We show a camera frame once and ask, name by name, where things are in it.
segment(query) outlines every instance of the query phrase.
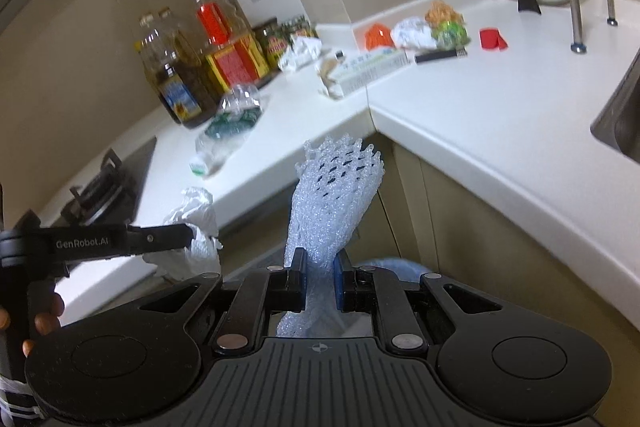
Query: stainless steel sink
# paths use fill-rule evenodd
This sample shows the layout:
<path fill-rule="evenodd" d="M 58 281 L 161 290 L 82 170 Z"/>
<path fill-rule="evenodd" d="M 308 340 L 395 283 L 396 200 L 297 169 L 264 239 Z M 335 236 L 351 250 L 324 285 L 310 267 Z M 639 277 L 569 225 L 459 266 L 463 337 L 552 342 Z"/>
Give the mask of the stainless steel sink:
<path fill-rule="evenodd" d="M 640 163 L 640 52 L 591 126 L 591 132 L 601 142 Z"/>

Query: red object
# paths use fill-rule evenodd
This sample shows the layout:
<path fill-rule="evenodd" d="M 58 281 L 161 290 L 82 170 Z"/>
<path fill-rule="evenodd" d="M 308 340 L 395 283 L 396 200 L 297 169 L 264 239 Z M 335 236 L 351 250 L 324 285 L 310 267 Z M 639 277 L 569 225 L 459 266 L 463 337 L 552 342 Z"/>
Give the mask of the red object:
<path fill-rule="evenodd" d="M 222 10 L 216 3 L 209 2 L 199 6 L 198 19 L 212 44 L 222 45 L 229 42 L 231 31 Z"/>
<path fill-rule="evenodd" d="M 502 38 L 497 28 L 480 30 L 480 43 L 484 50 L 494 50 L 498 48 L 500 51 L 503 51 L 509 47 L 507 41 Z"/>
<path fill-rule="evenodd" d="M 498 34 L 498 49 L 504 51 L 508 47 L 507 41 L 502 38 L 502 35 Z"/>
<path fill-rule="evenodd" d="M 228 46 L 215 54 L 216 64 L 229 86 L 236 84 L 254 84 L 260 79 L 246 49 L 240 42 Z"/>
<path fill-rule="evenodd" d="M 395 48 L 394 40 L 391 38 L 391 30 L 383 24 L 374 24 L 364 34 L 365 45 L 368 51 L 379 48 L 380 46 L 388 46 Z"/>

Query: product label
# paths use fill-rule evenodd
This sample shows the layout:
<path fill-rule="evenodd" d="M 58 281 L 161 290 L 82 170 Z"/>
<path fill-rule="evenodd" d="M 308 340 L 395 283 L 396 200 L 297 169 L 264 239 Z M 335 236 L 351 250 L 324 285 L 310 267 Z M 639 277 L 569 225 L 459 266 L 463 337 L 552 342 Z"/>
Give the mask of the product label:
<path fill-rule="evenodd" d="M 204 133 L 213 140 L 237 136 L 251 130 L 261 114 L 259 107 L 245 109 L 240 114 L 222 112 L 213 117 Z"/>
<path fill-rule="evenodd" d="M 271 55 L 282 55 L 285 51 L 287 51 L 288 45 L 289 43 L 287 42 L 287 39 L 272 35 L 269 37 L 269 47 L 267 48 L 267 53 Z"/>
<path fill-rule="evenodd" d="M 236 84 L 253 84 L 257 78 L 252 76 L 245 67 L 242 57 L 234 46 L 214 55 L 218 68 L 225 75 L 229 86 Z"/>
<path fill-rule="evenodd" d="M 209 75 L 209 80 L 213 82 L 213 85 L 216 87 L 216 90 L 222 90 L 222 92 L 230 92 L 229 84 L 226 81 L 225 75 L 218 69 L 218 65 L 216 64 L 215 57 L 212 55 L 207 55 L 207 64 L 209 64 L 209 71 L 211 74 Z"/>
<path fill-rule="evenodd" d="M 267 73 L 269 73 L 269 65 L 260 50 L 260 46 L 258 42 L 255 41 L 253 35 L 247 35 L 243 37 L 240 41 L 242 45 L 246 48 L 249 56 L 251 57 L 252 62 L 254 63 L 255 70 L 258 73 L 260 78 L 264 77 Z"/>
<path fill-rule="evenodd" d="M 165 81 L 160 87 L 167 105 L 181 122 L 191 120 L 202 112 L 202 108 L 191 96 L 189 89 L 177 74 Z"/>

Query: screw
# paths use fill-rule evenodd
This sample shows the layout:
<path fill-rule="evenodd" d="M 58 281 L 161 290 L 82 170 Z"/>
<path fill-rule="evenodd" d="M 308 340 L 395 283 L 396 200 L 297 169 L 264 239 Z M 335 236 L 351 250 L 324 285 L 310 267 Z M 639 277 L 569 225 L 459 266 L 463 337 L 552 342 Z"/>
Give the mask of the screw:
<path fill-rule="evenodd" d="M 402 333 L 401 335 L 394 336 L 391 339 L 391 343 L 398 349 L 409 350 L 418 349 L 418 347 L 424 344 L 424 341 L 413 333 Z"/>
<path fill-rule="evenodd" d="M 221 337 L 218 337 L 216 342 L 222 349 L 228 349 L 230 351 L 234 349 L 241 349 L 249 343 L 246 336 L 238 335 L 237 333 L 227 333 L 226 335 L 222 335 Z"/>

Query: plastic bottle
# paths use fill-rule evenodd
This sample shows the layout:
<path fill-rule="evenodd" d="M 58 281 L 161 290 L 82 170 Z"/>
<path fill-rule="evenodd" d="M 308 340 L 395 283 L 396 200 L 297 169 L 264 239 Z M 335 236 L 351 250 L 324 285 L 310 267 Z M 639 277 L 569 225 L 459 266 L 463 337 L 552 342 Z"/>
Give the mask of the plastic bottle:
<path fill-rule="evenodd" d="M 220 95 L 191 45 L 177 29 L 158 25 L 153 14 L 140 18 L 142 40 L 153 83 L 180 123 L 193 128 L 212 118 Z"/>
<path fill-rule="evenodd" d="M 242 147 L 262 109 L 260 93 L 253 84 L 234 86 L 220 102 L 218 114 L 196 138 L 196 154 L 190 159 L 196 176 L 209 176 Z"/>
<path fill-rule="evenodd" d="M 228 44 L 246 30 L 236 7 L 229 0 L 194 0 L 196 15 L 209 37 L 212 46 Z"/>
<path fill-rule="evenodd" d="M 166 103 L 166 100 L 164 99 L 164 96 L 162 96 L 162 93 L 159 91 L 158 86 L 156 86 L 156 78 L 155 78 L 154 74 L 151 71 L 151 64 L 150 64 L 150 61 L 149 61 L 148 57 L 146 56 L 146 49 L 145 49 L 144 42 L 143 41 L 136 41 L 133 44 L 133 47 L 136 50 L 136 52 L 138 53 L 138 55 L 140 56 L 140 60 L 142 61 L 142 67 L 143 67 L 143 69 L 145 71 L 146 81 L 149 83 L 149 85 L 152 87 L 152 89 L 154 90 L 154 92 L 158 96 L 158 100 L 160 100 L 160 103 L 164 106 L 164 108 L 167 110 L 167 112 L 171 115 L 172 120 L 174 120 L 175 123 L 180 123 L 180 119 L 177 116 L 175 116 L 175 113 L 171 110 L 171 107 L 169 107 L 169 104 Z"/>
<path fill-rule="evenodd" d="M 229 0 L 194 0 L 209 46 L 204 57 L 217 89 L 255 84 L 270 73 L 260 44 Z"/>

